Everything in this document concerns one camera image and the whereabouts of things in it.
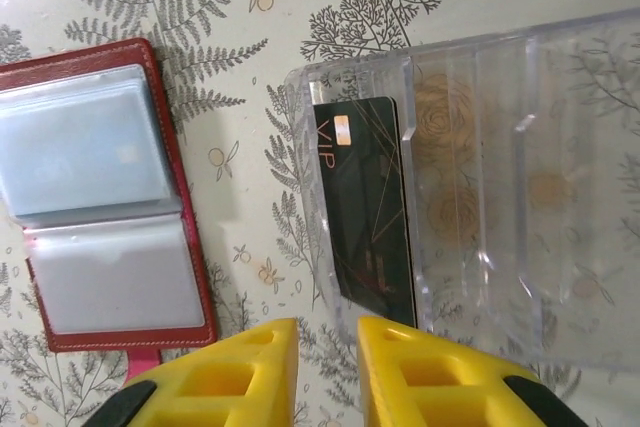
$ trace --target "floral wallpaper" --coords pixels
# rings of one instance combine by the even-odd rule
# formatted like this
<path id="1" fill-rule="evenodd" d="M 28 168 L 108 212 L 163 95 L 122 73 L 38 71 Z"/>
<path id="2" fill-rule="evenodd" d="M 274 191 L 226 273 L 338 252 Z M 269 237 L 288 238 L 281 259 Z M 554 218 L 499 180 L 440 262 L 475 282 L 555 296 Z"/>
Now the floral wallpaper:
<path id="1" fill-rule="evenodd" d="M 295 425 L 351 427 L 362 422 L 355 338 L 338 335 L 333 313 L 320 295 L 323 273 L 315 268 L 318 259 L 311 248 L 316 235 L 305 226 L 300 201 L 308 173 L 297 168 L 302 154 L 293 141 L 297 107 L 284 94 L 286 75 L 311 61 L 639 5 L 638 0 L 0 0 L 0 63 L 133 36 L 153 43 L 179 133 L 223 337 L 270 319 L 295 317 L 300 330 Z M 573 69 L 575 89 L 590 96 L 588 107 L 634 135 L 640 122 L 640 85 L 634 70 L 640 39 L 626 42 L 624 51 L 606 32 L 594 42 L 595 47 L 571 53 L 567 69 Z M 348 78 L 340 82 L 345 89 L 353 87 Z M 428 205 L 426 220 L 443 248 L 454 235 L 454 200 L 464 201 L 465 255 L 471 259 L 479 218 L 477 181 L 468 163 L 475 143 L 469 126 L 478 119 L 469 109 L 468 87 L 461 82 L 454 88 L 457 127 L 448 133 L 437 130 L 447 107 L 443 82 L 437 73 L 424 72 L 416 84 L 417 96 L 431 107 L 419 112 L 421 141 L 414 148 L 424 153 L 425 169 L 454 169 L 463 182 L 442 183 L 440 174 L 433 174 L 427 178 L 432 188 L 421 201 Z M 453 166 L 443 162 L 450 159 L 447 145 L 452 141 L 462 153 Z M 635 198 L 639 165 L 638 153 L 630 149 L 612 174 L 624 179 L 628 209 L 620 225 L 630 248 L 640 245 Z M 534 178 L 529 188 L 540 209 L 553 207 L 558 195 L 573 195 L 548 176 Z M 585 234 L 568 228 L 565 235 L 578 245 Z M 541 245 L 553 241 L 541 239 Z M 21 245 L 19 228 L 3 211 L 0 425 L 82 425 L 122 385 L 126 353 L 47 350 Z M 431 254 L 434 262 L 446 259 L 440 249 Z M 599 296 L 616 307 L 611 287 L 619 278 L 616 269 L 601 275 L 583 267 L 574 291 Z M 465 300 L 455 277 L 443 275 L 434 288 L 439 335 L 521 358 L 589 425 L 637 423 L 640 412 L 628 395 L 637 390 L 637 377 L 531 362 L 517 343 L 496 331 L 484 312 Z M 549 345 L 561 340 L 559 324 L 552 312 L 546 315 L 544 338 Z M 583 331 L 599 327 L 590 321 L 575 326 Z M 167 351 L 163 356 L 169 360 L 186 352 Z"/>

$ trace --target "black rubber tip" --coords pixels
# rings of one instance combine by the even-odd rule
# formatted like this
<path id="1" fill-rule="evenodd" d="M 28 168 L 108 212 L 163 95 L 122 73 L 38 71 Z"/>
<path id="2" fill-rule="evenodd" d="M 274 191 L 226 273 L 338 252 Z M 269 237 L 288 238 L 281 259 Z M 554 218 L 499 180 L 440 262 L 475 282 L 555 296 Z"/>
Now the black rubber tip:
<path id="1" fill-rule="evenodd" d="M 122 389 L 102 404 L 84 427 L 126 427 L 156 388 L 152 380 L 143 380 Z"/>
<path id="2" fill-rule="evenodd" d="M 544 385 L 518 375 L 511 375 L 503 380 L 547 427 L 588 427 Z"/>

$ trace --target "square hole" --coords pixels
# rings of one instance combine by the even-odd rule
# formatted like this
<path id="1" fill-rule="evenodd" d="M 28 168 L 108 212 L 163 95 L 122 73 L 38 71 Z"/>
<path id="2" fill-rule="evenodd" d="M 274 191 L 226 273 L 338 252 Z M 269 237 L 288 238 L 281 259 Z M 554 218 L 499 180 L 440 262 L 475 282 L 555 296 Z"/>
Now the square hole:
<path id="1" fill-rule="evenodd" d="M 487 415 L 486 400 L 470 393 L 464 396 L 455 395 L 450 398 L 439 396 L 430 402 L 418 402 L 418 409 L 427 425 L 438 427 L 491 427 Z"/>
<path id="2" fill-rule="evenodd" d="M 224 427 L 228 412 L 178 412 L 161 411 L 153 419 L 154 427 Z"/>
<path id="3" fill-rule="evenodd" d="M 251 364 L 202 364 L 189 374 L 181 395 L 184 397 L 214 397 L 245 395 L 253 378 Z"/>
<path id="4" fill-rule="evenodd" d="M 409 387 L 445 387 L 462 385 L 458 378 L 458 361 L 450 357 L 409 359 L 400 363 Z"/>
<path id="5" fill-rule="evenodd" d="M 247 339 L 247 344 L 266 345 L 271 342 L 273 342 L 273 332 L 271 331 L 259 332 Z"/>

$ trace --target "fern leaf print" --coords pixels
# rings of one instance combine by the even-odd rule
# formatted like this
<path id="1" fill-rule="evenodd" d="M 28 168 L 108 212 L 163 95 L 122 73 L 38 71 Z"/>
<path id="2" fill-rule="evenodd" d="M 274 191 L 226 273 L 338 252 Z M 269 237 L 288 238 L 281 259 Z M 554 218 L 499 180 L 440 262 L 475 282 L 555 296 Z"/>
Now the fern leaf print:
<path id="1" fill-rule="evenodd" d="M 22 32 L 0 24 L 0 65 L 30 58 L 31 52 L 22 45 Z"/>
<path id="2" fill-rule="evenodd" d="M 225 19 L 231 0 L 78 0 L 94 14 L 71 19 L 64 33 L 71 41 L 100 45 L 144 36 L 156 48 L 178 133 L 196 116 L 245 103 L 245 99 L 206 86 L 262 51 L 268 40 L 246 46 L 211 44 L 214 19 Z"/>
<path id="3" fill-rule="evenodd" d="M 267 86 L 272 108 L 265 109 L 267 118 L 278 133 L 269 136 L 270 148 L 264 154 L 269 163 L 271 175 L 285 190 L 279 202 L 273 202 L 271 213 L 279 236 L 276 245 L 280 254 L 289 262 L 290 267 L 303 266 L 309 269 L 312 279 L 311 309 L 320 298 L 316 283 L 316 269 L 322 250 L 319 246 L 319 232 L 314 229 L 315 213 L 308 214 L 310 223 L 306 223 L 302 209 L 298 208 L 298 194 L 310 186 L 310 174 L 302 165 L 302 146 L 294 142 L 294 132 L 299 128 L 294 123 L 300 103 L 289 102 L 284 85 L 273 88 Z"/>

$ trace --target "yellow plastic object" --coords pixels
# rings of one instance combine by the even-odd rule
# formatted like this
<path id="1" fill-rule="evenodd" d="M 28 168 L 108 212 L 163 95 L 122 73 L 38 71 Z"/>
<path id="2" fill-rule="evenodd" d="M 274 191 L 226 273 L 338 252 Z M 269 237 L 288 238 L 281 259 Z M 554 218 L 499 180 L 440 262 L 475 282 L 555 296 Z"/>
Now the yellow plastic object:
<path id="1" fill-rule="evenodd" d="M 365 427 L 544 427 L 502 380 L 526 369 L 374 317 L 358 325 Z"/>
<path id="2" fill-rule="evenodd" d="M 290 426 L 297 376 L 295 320 L 269 322 L 132 379 L 157 390 L 129 426 Z"/>

